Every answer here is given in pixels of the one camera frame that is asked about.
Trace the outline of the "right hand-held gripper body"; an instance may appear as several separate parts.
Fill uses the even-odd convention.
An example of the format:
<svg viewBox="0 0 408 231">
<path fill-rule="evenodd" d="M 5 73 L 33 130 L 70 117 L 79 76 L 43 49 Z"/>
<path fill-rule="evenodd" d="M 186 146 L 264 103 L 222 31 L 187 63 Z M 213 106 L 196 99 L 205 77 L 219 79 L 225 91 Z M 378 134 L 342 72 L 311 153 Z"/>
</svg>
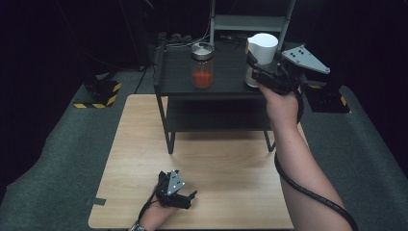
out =
<svg viewBox="0 0 408 231">
<path fill-rule="evenodd" d="M 304 70 L 312 70 L 322 74 L 330 73 L 330 68 L 304 45 L 285 50 L 282 52 L 282 56 L 284 64 L 276 65 L 275 70 L 257 64 L 258 72 L 252 71 L 251 78 L 280 95 L 286 95 L 291 91 L 298 92 L 298 88 L 303 83 L 301 75 Z"/>
</svg>

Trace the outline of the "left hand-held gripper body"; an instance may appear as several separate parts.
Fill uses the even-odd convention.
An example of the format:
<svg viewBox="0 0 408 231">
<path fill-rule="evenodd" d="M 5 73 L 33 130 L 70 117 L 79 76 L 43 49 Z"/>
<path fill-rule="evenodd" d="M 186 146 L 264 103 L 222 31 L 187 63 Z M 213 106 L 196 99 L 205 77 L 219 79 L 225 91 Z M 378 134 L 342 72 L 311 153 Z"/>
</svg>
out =
<svg viewBox="0 0 408 231">
<path fill-rule="evenodd" d="M 174 169 L 170 172 L 161 171 L 159 173 L 155 195 L 162 206 L 175 207 L 176 201 L 187 199 L 185 195 L 178 193 L 184 186 L 185 182 L 180 177 L 178 169 Z"/>
</svg>

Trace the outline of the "white cup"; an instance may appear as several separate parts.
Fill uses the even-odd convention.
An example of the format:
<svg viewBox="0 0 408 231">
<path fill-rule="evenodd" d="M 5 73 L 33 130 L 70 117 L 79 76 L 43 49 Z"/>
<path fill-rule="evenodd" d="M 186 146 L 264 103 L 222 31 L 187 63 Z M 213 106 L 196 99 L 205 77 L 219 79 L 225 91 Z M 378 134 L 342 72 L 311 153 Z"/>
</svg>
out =
<svg viewBox="0 0 408 231">
<path fill-rule="evenodd" d="M 277 37 L 267 33 L 259 33 L 247 39 L 245 53 L 251 53 L 261 67 L 270 67 L 278 43 Z"/>
</svg>

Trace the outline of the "black two-tier rack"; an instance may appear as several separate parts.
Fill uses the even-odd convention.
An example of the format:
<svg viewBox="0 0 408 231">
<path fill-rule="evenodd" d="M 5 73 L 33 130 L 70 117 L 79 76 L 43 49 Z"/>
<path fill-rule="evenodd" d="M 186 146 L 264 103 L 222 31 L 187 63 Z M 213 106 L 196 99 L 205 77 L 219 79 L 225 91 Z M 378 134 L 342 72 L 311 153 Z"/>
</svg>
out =
<svg viewBox="0 0 408 231">
<path fill-rule="evenodd" d="M 192 84 L 189 50 L 169 50 L 162 45 L 157 61 L 154 91 L 169 153 L 178 132 L 261 131 L 267 149 L 274 149 L 265 99 L 244 82 L 242 51 L 217 51 L 213 83 L 203 90 Z"/>
</svg>

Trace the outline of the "glass jar of orange powder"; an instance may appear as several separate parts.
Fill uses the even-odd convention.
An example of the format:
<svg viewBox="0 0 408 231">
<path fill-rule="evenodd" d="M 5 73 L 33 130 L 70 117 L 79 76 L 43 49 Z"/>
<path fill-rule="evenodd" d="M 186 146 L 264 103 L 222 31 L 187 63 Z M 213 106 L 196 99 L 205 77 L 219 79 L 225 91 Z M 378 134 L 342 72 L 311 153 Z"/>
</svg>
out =
<svg viewBox="0 0 408 231">
<path fill-rule="evenodd" d="M 207 42 L 197 42 L 191 47 L 191 80 L 198 89 L 213 83 L 214 47 Z"/>
</svg>

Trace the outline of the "person's left hand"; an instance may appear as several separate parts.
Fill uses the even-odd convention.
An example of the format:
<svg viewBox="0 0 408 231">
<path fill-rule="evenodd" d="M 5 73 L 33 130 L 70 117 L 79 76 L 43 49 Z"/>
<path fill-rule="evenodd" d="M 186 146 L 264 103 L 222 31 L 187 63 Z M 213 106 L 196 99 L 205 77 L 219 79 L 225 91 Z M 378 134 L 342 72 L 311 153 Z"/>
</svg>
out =
<svg viewBox="0 0 408 231">
<path fill-rule="evenodd" d="M 139 224 L 146 231 L 155 231 L 178 211 L 174 207 L 163 207 L 160 203 L 152 203 L 143 213 Z"/>
</svg>

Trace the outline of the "person's right hand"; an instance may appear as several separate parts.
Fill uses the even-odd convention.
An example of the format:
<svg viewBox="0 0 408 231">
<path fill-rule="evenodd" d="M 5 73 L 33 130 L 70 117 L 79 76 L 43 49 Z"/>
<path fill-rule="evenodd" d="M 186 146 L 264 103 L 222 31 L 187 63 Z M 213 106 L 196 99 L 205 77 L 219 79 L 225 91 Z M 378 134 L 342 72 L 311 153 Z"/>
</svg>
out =
<svg viewBox="0 0 408 231">
<path fill-rule="evenodd" d="M 297 128 L 298 101 L 291 92 L 280 95 L 264 85 L 259 90 L 267 101 L 267 114 L 273 131 Z"/>
</svg>

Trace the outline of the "black yellow striped stand base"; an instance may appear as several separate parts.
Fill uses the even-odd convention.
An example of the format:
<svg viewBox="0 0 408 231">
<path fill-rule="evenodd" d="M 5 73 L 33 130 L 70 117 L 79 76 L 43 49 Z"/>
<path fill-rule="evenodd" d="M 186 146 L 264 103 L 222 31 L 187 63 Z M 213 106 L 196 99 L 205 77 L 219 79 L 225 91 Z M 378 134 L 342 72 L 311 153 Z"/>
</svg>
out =
<svg viewBox="0 0 408 231">
<path fill-rule="evenodd" d="M 340 88 L 341 85 L 333 83 L 307 85 L 304 92 L 311 110 L 314 113 L 349 114 L 350 109 Z"/>
<path fill-rule="evenodd" d="M 98 80 L 84 83 L 73 98 L 77 109 L 105 109 L 116 101 L 121 84 L 116 80 Z"/>
</svg>

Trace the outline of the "wristwatch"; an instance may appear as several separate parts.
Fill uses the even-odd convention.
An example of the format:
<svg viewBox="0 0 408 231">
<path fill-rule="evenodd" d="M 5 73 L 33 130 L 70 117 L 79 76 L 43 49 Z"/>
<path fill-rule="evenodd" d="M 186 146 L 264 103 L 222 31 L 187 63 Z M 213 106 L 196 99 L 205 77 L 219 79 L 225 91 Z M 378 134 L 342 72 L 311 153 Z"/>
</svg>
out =
<svg viewBox="0 0 408 231">
<path fill-rule="evenodd" d="M 138 221 L 136 221 L 127 231 L 147 231 L 147 230 L 144 227 L 142 227 Z"/>
</svg>

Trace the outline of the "black power strip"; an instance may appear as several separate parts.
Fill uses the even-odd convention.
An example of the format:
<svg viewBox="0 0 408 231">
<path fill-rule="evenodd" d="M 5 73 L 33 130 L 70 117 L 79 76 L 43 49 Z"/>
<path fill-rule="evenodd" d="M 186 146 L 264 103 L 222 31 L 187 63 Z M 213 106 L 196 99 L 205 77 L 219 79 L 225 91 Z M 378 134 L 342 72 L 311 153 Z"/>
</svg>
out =
<svg viewBox="0 0 408 231">
<path fill-rule="evenodd" d="M 166 32 L 161 32 L 157 34 L 157 41 L 159 45 L 182 45 L 191 42 L 192 37 L 190 35 L 182 36 L 178 33 L 169 36 Z"/>
</svg>

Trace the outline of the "grey metal frame stand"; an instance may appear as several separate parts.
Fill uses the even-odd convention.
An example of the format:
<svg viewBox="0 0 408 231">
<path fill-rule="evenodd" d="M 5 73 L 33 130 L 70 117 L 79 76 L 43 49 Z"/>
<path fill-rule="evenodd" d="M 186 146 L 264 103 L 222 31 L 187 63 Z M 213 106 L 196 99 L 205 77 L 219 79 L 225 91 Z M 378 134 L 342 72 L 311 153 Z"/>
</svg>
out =
<svg viewBox="0 0 408 231">
<path fill-rule="evenodd" d="M 210 38 L 215 44 L 215 31 L 259 31 L 278 34 L 277 49 L 284 43 L 290 25 L 296 0 L 287 0 L 288 7 L 284 16 L 226 15 L 216 13 L 216 0 L 211 0 Z"/>
</svg>

